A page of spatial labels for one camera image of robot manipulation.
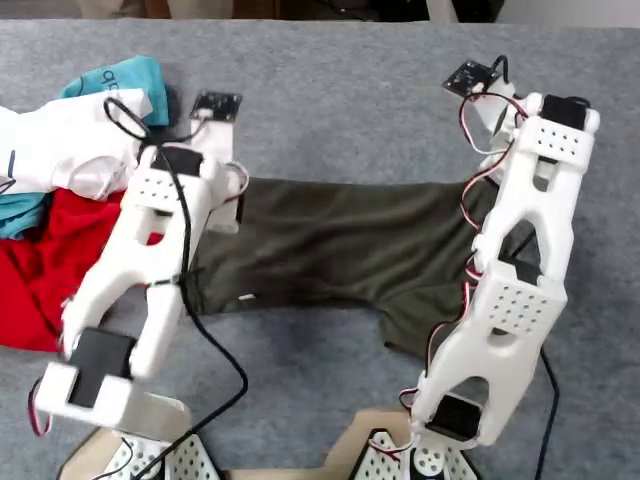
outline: black cable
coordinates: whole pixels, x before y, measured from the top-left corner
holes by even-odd
[[[526,247],[529,245],[536,236],[536,231],[533,229],[529,235],[525,237],[524,240],[513,250],[511,253],[511,258],[516,258]],[[551,388],[553,389],[553,400],[551,403],[551,411],[549,412],[549,417],[547,418],[547,425],[544,429],[544,435],[542,436],[542,442],[540,443],[540,452],[538,453],[538,462],[536,463],[536,475],[534,480],[540,480],[542,478],[542,471],[544,469],[544,462],[547,456],[547,450],[549,448],[549,440],[551,438],[551,432],[553,430],[553,424],[556,420],[556,414],[558,413],[558,405],[560,403],[560,385],[558,384],[558,380],[553,371],[553,367],[551,366],[551,362],[549,361],[549,357],[547,357],[547,353],[544,349],[544,346],[540,349],[540,357],[542,358],[542,363],[544,364],[545,371],[547,372],[547,376],[549,377],[549,381],[551,382]]]
[[[542,357],[542,363],[547,371],[547,376],[551,382],[553,388],[553,402],[551,404],[551,412],[549,412],[549,419],[547,420],[547,426],[544,429],[544,435],[542,437],[542,443],[540,444],[540,453],[538,454],[538,463],[536,465],[535,480],[542,478],[542,470],[544,469],[544,460],[547,456],[547,449],[549,448],[549,439],[551,438],[551,431],[553,430],[553,423],[556,419],[556,413],[558,412],[558,404],[560,403],[560,385],[556,378],[547,352],[544,350],[544,346],[540,349],[540,356]]]
[[[119,108],[124,114],[126,114],[144,133],[144,136],[137,135],[131,132],[127,127],[122,125],[119,121],[115,120],[112,115],[109,106],[113,104],[117,108]],[[180,288],[180,294],[182,296],[182,301],[184,303],[185,309],[187,311],[187,315],[197,328],[198,332],[211,344],[213,345],[231,364],[231,366],[236,370],[240,379],[242,381],[242,386],[240,390],[233,395],[229,400],[227,400],[223,405],[215,409],[209,415],[200,420],[197,424],[192,426],[189,430],[187,430],[184,434],[182,434],[177,440],[175,440],[171,445],[165,448],[160,455],[158,455],[155,459],[153,459],[150,463],[148,463],[142,470],[140,470],[135,476],[131,476],[131,480],[140,480],[144,475],[146,475],[153,467],[155,467],[159,462],[163,461],[169,454],[175,451],[186,439],[188,439],[191,435],[197,433],[202,428],[204,428],[207,424],[213,421],[215,418],[220,416],[222,413],[231,408],[240,398],[242,398],[247,390],[249,389],[249,379],[247,377],[246,372],[242,368],[242,366],[238,363],[235,357],[224,347],[222,346],[214,337],[211,335],[204,325],[202,324],[198,314],[195,312],[193,305],[191,305],[191,301],[189,300],[187,287],[184,283],[184,279],[189,274],[189,256],[190,256],[190,246],[191,246],[191,215],[189,213],[189,207],[187,205],[187,200],[184,195],[183,186],[180,183],[178,175],[176,174],[171,162],[167,159],[163,143],[164,142],[155,142],[153,139],[153,135],[151,131],[147,128],[147,126],[142,122],[140,118],[138,118],[126,105],[124,105],[120,100],[114,98],[107,98],[104,101],[104,110],[109,118],[120,130],[125,132],[127,135],[132,136],[133,138],[137,138],[143,143],[148,145],[155,145],[157,147],[157,155],[163,160],[167,167],[167,171],[171,176],[171,180],[176,188],[176,192],[178,194],[178,201],[180,202],[180,207],[182,209],[182,214],[184,216],[184,242],[183,242],[183,250],[182,250],[182,262],[180,269],[180,277],[177,282],[178,287]],[[185,137],[181,137],[182,139],[192,138],[197,132],[200,131],[204,124],[201,124],[194,133],[187,135]]]
[[[491,71],[496,72],[498,67],[502,64],[502,78],[504,83],[509,83],[509,59],[506,55],[499,55],[491,65]]]

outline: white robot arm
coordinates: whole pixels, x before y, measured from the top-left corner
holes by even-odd
[[[65,306],[66,361],[49,363],[35,398],[38,410],[153,443],[156,455],[191,427],[184,404],[142,388],[158,372],[183,307],[178,279],[185,216],[165,161],[188,207],[190,263],[205,228],[238,228],[237,198],[248,182],[231,168],[238,165],[232,160],[233,121],[240,101],[239,95],[202,94],[192,112],[190,145],[164,144],[163,159],[156,146],[142,153],[100,259]],[[162,239],[150,245],[153,234]],[[139,338],[100,328],[106,310],[134,285],[147,287],[148,315]]]
[[[414,394],[408,407],[412,441],[383,449],[372,439],[367,452],[371,465],[380,455],[393,454],[402,480],[476,478],[460,452],[497,440],[567,302],[563,282],[573,244],[571,222],[600,116],[572,98],[532,93],[519,99],[512,84],[495,76],[495,68],[483,73],[486,68],[467,62],[445,83],[474,105],[493,132],[491,152],[498,152],[482,164],[499,191],[493,209],[475,224],[470,258],[475,268],[467,269],[477,281],[475,292],[456,328],[427,359],[417,388],[407,390]],[[501,256],[505,238],[521,221],[535,229],[539,265]],[[454,393],[472,378],[486,381],[484,404]],[[361,464],[354,478],[369,480],[371,472]]]

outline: pile of clothes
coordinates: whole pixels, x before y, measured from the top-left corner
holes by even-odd
[[[143,56],[82,75],[33,112],[0,107],[0,345],[56,350],[62,305],[115,225],[141,142],[108,118],[107,97],[169,124],[161,66]]]

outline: wire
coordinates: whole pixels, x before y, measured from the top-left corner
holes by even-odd
[[[460,104],[460,109],[458,110],[458,122],[460,123],[460,128],[462,128],[462,133],[464,134],[464,137],[467,139],[467,142],[469,142],[469,144],[471,145],[471,148],[473,148],[476,152],[482,154],[482,155],[498,155],[500,153],[504,153],[506,150],[490,150],[490,151],[485,151],[485,150],[481,150],[477,147],[475,141],[473,140],[473,137],[471,136],[471,132],[469,131],[469,127],[467,127],[467,121],[465,118],[465,107],[467,106],[468,102],[474,102],[475,100],[477,100],[478,98],[481,97],[497,97],[497,98],[501,98],[502,100],[506,101],[507,103],[509,103],[509,105],[513,106],[517,113],[519,113],[520,115],[522,115],[524,118],[528,118],[528,114],[527,112],[522,108],[522,106],[520,106],[520,104],[513,98],[509,98],[506,97],[504,95],[501,95],[499,93],[494,93],[494,92],[480,92],[480,93],[470,93],[469,95],[467,95],[466,97],[464,97],[464,99],[462,100],[462,103]]]
[[[509,59],[506,55],[499,55],[491,65],[491,71],[496,72],[498,67],[502,63],[502,78],[504,78],[504,83],[509,83]]]
[[[249,188],[249,172],[247,171],[246,167],[238,162],[229,162],[226,164],[227,167],[232,167],[235,168],[237,172],[240,172],[240,175],[243,178],[243,182],[240,186],[240,190],[238,191],[238,193],[236,193],[235,195],[232,195],[231,197],[228,197],[225,199],[224,203],[229,203],[232,202],[234,200],[237,200],[238,198],[240,198],[242,195],[244,195],[244,193],[247,191],[247,188]]]
[[[112,470],[110,472],[101,473],[100,475],[91,477],[89,480],[101,480],[103,478],[109,478],[117,473],[120,473],[122,470],[127,468],[127,465],[129,465],[131,463],[131,460],[133,460],[133,447],[124,438],[122,439],[122,443],[124,443],[129,449],[129,458],[127,459],[127,461],[123,465],[120,465],[117,469]]]
[[[535,236],[536,236],[536,231],[534,229],[513,250],[510,257],[516,258],[527,247],[527,245],[529,245],[533,241]],[[555,423],[556,415],[558,413],[558,405],[560,404],[560,385],[553,371],[553,367],[551,366],[551,361],[547,356],[547,352],[545,351],[544,346],[542,346],[542,348],[540,349],[540,357],[542,358],[542,363],[544,364],[545,371],[547,372],[547,376],[549,377],[549,382],[551,383],[551,387],[553,389],[553,400],[551,403],[551,411],[549,412],[549,417],[547,418],[547,425],[544,430],[544,435],[542,436],[542,442],[540,443],[540,452],[538,453],[538,461],[536,463],[536,474],[534,477],[535,480],[540,480],[542,478],[542,471],[544,470],[544,462],[547,456],[547,450],[549,449],[549,440],[551,439],[551,432],[553,430],[553,425]]]
[[[549,357],[547,357],[547,352],[545,351],[544,346],[540,349],[540,356],[542,357],[542,363],[544,364],[547,376],[551,382],[551,387],[553,388],[553,401],[551,403],[551,412],[549,412],[549,418],[547,419],[547,426],[545,427],[544,435],[542,436],[542,443],[540,444],[540,453],[538,454],[538,462],[536,464],[536,476],[534,477],[535,480],[540,480],[542,478],[544,460],[549,448],[549,439],[551,438],[551,431],[553,430],[556,413],[558,412],[558,404],[560,403],[560,385],[558,384],[558,379],[553,372],[551,362],[549,361]]]
[[[467,180],[467,182],[464,185],[464,189],[462,190],[462,195],[460,196],[460,210],[462,211],[462,215],[464,216],[465,220],[469,223],[469,225],[471,225],[476,230],[480,230],[480,227],[482,225],[480,224],[480,222],[476,221],[471,216],[464,201],[467,197],[467,194],[473,188],[474,185],[476,185],[480,180],[484,178],[488,178],[491,174],[493,174],[502,166],[502,163],[507,159],[507,156],[509,155],[509,151],[511,150],[512,145],[513,145],[513,142],[511,142],[507,147],[507,149],[502,152],[502,155],[500,156],[500,158],[498,158],[498,160],[496,160],[496,162],[493,165],[490,165],[484,170],[473,175],[469,180]]]
[[[145,136],[144,137],[137,136],[136,134],[131,132],[129,129],[127,129],[124,125],[122,125],[120,122],[114,120],[113,117],[110,114],[110,109],[109,109],[109,105],[111,105],[111,104],[115,105],[117,108],[122,110],[122,112],[124,114],[126,114],[128,117],[130,117],[131,120],[136,125],[138,125],[138,127],[140,127],[143,132],[145,132]],[[172,179],[173,184],[174,184],[175,189],[176,189],[176,193],[178,194],[178,201],[180,202],[180,207],[182,209],[182,213],[183,213],[183,217],[184,217],[184,239],[183,239],[184,241],[183,241],[183,248],[182,248],[182,265],[181,265],[180,276],[179,276],[179,279],[177,281],[177,285],[180,288],[180,294],[182,296],[182,301],[183,301],[185,309],[187,311],[187,315],[189,316],[189,318],[191,319],[191,321],[195,325],[195,327],[198,330],[198,332],[200,332],[200,334],[225,357],[225,359],[231,364],[231,366],[234,368],[234,370],[236,370],[236,372],[240,376],[240,380],[242,382],[242,385],[241,385],[240,389],[238,390],[238,392],[235,395],[233,395],[223,405],[221,405],[220,407],[215,409],[213,412],[211,412],[209,415],[207,415],[202,420],[200,420],[200,422],[198,422],[197,424],[192,426],[189,430],[187,430],[184,434],[182,434],[177,440],[175,440],[171,445],[169,445],[167,448],[165,448],[155,459],[153,459],[144,468],[142,468],[140,470],[140,472],[138,472],[135,476],[132,477],[132,480],[140,480],[154,466],[156,466],[159,462],[164,460],[169,454],[171,454],[173,451],[175,451],[191,435],[194,435],[195,433],[200,431],[202,428],[204,428],[207,424],[209,424],[215,418],[217,418],[218,416],[223,414],[225,411],[227,411],[229,408],[231,408],[233,405],[235,405],[236,402],[238,402],[238,400],[240,400],[240,398],[242,398],[245,395],[245,393],[247,392],[247,390],[249,389],[249,379],[247,377],[247,374],[246,374],[245,370],[238,363],[238,361],[235,359],[235,357],[223,345],[221,345],[213,337],[213,335],[211,335],[206,330],[206,328],[202,324],[202,321],[198,317],[198,314],[195,312],[195,310],[193,308],[193,305],[191,305],[191,301],[189,300],[189,295],[188,295],[188,292],[187,292],[186,284],[184,283],[184,279],[189,274],[189,258],[190,258],[189,250],[190,250],[190,245],[191,245],[191,215],[189,213],[189,207],[187,205],[187,200],[186,200],[186,197],[184,195],[184,190],[183,190],[182,184],[180,183],[178,175],[176,174],[175,170],[173,169],[173,166],[171,165],[171,162],[169,162],[169,160],[167,159],[167,157],[165,155],[163,143],[166,143],[166,142],[162,142],[162,143],[161,142],[155,142],[154,139],[153,139],[153,136],[152,136],[151,132],[149,131],[149,129],[147,128],[147,126],[144,125],[142,120],[140,118],[138,118],[120,100],[114,99],[114,98],[107,98],[104,101],[104,110],[105,110],[105,113],[107,114],[107,117],[113,123],[115,123],[116,126],[118,126],[118,128],[120,128],[120,130],[124,131],[128,135],[131,135],[134,138],[138,138],[142,142],[147,142],[147,143],[150,143],[150,144],[155,145],[157,147],[157,155],[159,155],[159,157],[165,163],[165,165],[167,167],[167,171],[169,172],[169,175],[171,176],[171,179]]]
[[[464,281],[462,282],[462,308],[460,309],[460,313],[458,313],[458,316],[453,320],[437,323],[436,325],[433,326],[433,328],[429,332],[429,336],[427,337],[427,352],[424,358],[425,373],[428,373],[429,368],[431,367],[431,347],[432,347],[435,336],[438,334],[440,329],[442,329],[444,326],[455,325],[460,320],[462,320],[469,310],[470,301],[471,301],[471,284],[468,281]]]
[[[406,403],[404,403],[404,397],[406,397],[407,395],[415,395],[416,393],[418,393],[419,388],[405,388],[404,390],[401,390],[400,393],[398,394],[398,401],[400,402],[400,404],[402,405],[402,407],[409,413],[411,414],[411,407],[412,405],[408,405]]]
[[[402,453],[412,448],[416,443],[416,437],[412,435],[411,440],[406,445],[403,445],[402,447],[397,447],[397,448],[384,448],[378,443],[376,443],[372,438],[369,439],[368,443],[369,443],[369,446],[373,448],[376,452],[382,453],[383,455],[390,457],[395,462],[399,462],[400,459],[396,457],[396,453]]]
[[[46,423],[44,424],[44,426],[42,426],[35,405],[36,394],[38,393],[40,382],[42,382],[42,377],[35,381],[35,383],[31,387],[31,390],[29,391],[29,395],[27,398],[27,412],[29,414],[29,423],[31,424],[33,433],[35,433],[37,437],[44,437],[51,431],[51,426],[53,425],[53,417],[51,415],[48,415]]]

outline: teal cloth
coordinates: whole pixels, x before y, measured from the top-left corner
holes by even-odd
[[[91,70],[64,87],[60,98],[121,88],[142,88],[147,92],[153,112],[144,117],[144,123],[149,126],[169,125],[169,106],[162,67],[154,57],[139,55],[115,65]]]
[[[44,193],[0,195],[0,238],[20,240],[25,230],[38,226],[45,197]]]

